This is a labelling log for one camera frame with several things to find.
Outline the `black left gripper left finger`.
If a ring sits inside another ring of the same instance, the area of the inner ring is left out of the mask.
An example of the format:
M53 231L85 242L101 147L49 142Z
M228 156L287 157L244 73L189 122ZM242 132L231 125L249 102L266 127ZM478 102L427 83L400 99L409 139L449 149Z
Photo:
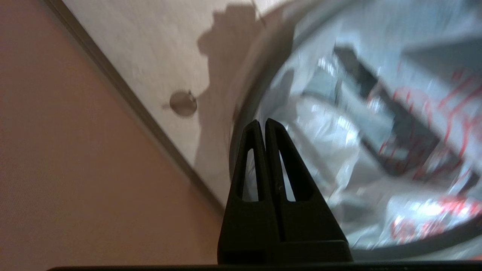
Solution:
M253 150L258 201L243 200L249 150ZM244 129L218 240L219 264L267 264L279 242L270 170L258 120Z

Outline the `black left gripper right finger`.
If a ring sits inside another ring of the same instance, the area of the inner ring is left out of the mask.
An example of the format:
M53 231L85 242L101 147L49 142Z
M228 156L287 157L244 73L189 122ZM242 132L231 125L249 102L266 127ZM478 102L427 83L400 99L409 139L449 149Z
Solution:
M282 263L353 262L348 241L285 127L265 124Z

